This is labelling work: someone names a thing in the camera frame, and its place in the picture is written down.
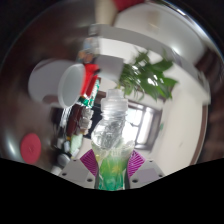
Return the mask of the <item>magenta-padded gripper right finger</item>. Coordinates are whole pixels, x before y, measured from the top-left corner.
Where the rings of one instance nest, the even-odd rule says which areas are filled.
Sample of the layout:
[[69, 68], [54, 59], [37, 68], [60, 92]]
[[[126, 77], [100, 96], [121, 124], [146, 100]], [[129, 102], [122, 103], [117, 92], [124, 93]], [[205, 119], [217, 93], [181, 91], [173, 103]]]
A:
[[154, 160], [145, 159], [139, 152], [133, 151], [127, 163], [125, 188], [140, 188], [164, 176]]

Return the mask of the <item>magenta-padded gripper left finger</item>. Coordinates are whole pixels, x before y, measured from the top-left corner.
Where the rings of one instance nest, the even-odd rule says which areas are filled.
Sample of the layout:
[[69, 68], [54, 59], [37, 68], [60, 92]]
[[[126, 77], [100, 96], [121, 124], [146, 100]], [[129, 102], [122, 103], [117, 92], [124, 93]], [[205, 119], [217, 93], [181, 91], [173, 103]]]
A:
[[99, 168], [93, 150], [87, 151], [79, 159], [72, 159], [59, 176], [78, 186], [97, 189], [99, 186]]

